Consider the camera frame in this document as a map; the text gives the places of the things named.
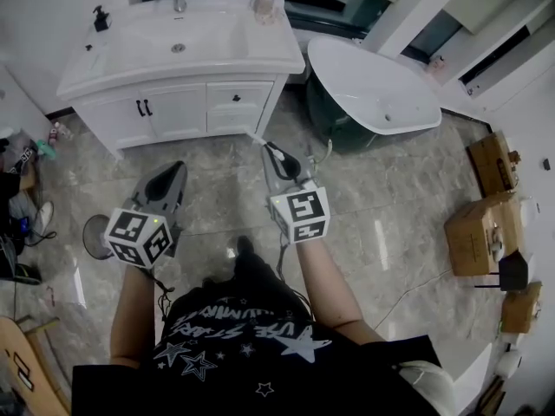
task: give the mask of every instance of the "white bathtub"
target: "white bathtub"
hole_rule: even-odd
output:
[[[352,41],[326,36],[313,38],[308,52],[314,73],[328,94],[370,132],[391,135],[440,125],[435,94],[401,64]]]

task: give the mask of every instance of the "shoe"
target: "shoe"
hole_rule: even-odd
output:
[[[38,212],[38,217],[41,220],[41,230],[36,231],[40,235],[44,235],[46,228],[49,226],[52,216],[54,215],[54,204],[46,202]]]
[[[251,240],[247,236],[239,236],[237,239],[237,253],[253,253],[254,252],[254,245],[252,244]]]
[[[211,277],[205,277],[202,279],[202,288],[210,288],[216,284],[216,281]]]

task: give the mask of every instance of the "cabinet drawer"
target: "cabinet drawer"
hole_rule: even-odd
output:
[[[257,109],[262,112],[273,81],[226,81],[206,84],[208,111]]]
[[[244,133],[245,128],[255,132],[260,120],[260,110],[250,109],[241,112],[214,113],[206,115],[206,129],[208,133],[236,134]]]

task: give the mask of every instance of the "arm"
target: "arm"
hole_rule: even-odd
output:
[[[355,295],[322,239],[297,244],[304,284],[317,322],[358,344],[383,341],[362,319]]]
[[[110,363],[138,368],[154,347],[154,282],[126,268],[110,338]]]

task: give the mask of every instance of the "cabinet door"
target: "cabinet door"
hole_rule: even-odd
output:
[[[159,139],[206,135],[206,84],[145,87],[141,99]]]
[[[260,113],[252,109],[229,113],[208,111],[206,117],[206,125],[210,134],[241,134],[245,132],[245,129],[256,132]]]
[[[154,140],[145,108],[136,90],[116,89],[83,102],[79,115],[105,145],[112,148],[145,145]]]

